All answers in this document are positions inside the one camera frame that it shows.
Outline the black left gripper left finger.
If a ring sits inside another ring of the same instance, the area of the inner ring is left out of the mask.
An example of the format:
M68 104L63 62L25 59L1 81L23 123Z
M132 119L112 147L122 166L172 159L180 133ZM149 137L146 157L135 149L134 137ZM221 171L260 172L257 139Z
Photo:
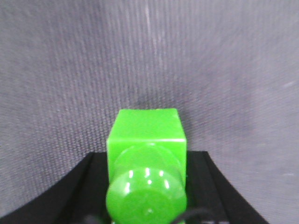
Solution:
M2 224L108 224L107 154L88 153L66 176L1 217Z

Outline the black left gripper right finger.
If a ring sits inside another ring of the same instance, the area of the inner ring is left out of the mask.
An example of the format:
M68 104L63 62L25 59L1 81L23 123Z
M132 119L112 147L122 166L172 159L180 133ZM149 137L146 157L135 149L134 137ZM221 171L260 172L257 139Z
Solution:
M187 224L267 224L232 186L206 151L187 153L187 208L203 209Z

